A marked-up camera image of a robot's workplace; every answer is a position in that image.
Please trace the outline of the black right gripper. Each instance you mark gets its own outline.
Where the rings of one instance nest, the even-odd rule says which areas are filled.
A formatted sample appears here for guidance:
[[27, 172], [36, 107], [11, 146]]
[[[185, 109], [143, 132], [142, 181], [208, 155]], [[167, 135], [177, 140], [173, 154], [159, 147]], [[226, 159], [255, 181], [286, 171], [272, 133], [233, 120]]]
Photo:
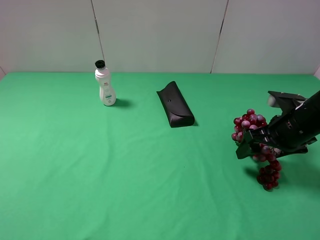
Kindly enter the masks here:
[[239, 160], [259, 155], [260, 144], [274, 149], [277, 157], [293, 154], [305, 154], [308, 145], [317, 141], [320, 134], [320, 92], [287, 114], [275, 115], [268, 125], [249, 129], [242, 135], [242, 140], [235, 151]]

